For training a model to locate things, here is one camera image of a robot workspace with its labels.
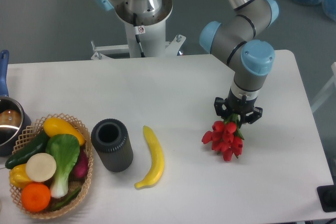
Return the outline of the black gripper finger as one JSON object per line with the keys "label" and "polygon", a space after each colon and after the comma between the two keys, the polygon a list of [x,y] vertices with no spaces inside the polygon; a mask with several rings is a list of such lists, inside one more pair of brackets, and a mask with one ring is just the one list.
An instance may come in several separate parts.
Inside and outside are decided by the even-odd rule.
{"label": "black gripper finger", "polygon": [[232,115],[232,109],[229,106],[228,100],[216,97],[214,101],[215,112],[221,118],[228,118]]}
{"label": "black gripper finger", "polygon": [[254,107],[249,113],[240,116],[240,124],[253,124],[262,117],[262,108]]}

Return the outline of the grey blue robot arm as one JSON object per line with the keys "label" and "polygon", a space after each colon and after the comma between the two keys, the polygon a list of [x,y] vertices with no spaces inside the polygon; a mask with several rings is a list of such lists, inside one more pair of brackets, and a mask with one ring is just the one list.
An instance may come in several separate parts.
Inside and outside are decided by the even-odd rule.
{"label": "grey blue robot arm", "polygon": [[[165,39],[165,22],[172,0],[94,0],[105,11],[114,10],[125,25],[132,58],[161,57],[172,53]],[[235,73],[226,98],[216,98],[216,114],[238,124],[262,117],[255,106],[275,58],[273,47],[256,39],[278,17],[275,0],[229,0],[235,17],[228,24],[210,22],[199,36],[201,47]]]}

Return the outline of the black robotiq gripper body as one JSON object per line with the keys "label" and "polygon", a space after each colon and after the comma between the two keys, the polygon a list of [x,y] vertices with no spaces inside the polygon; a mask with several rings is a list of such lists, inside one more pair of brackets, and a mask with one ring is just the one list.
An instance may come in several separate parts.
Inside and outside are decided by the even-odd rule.
{"label": "black robotiq gripper body", "polygon": [[248,100],[247,98],[237,97],[230,90],[228,97],[225,99],[225,107],[231,114],[249,114],[254,110],[256,100],[257,98]]}

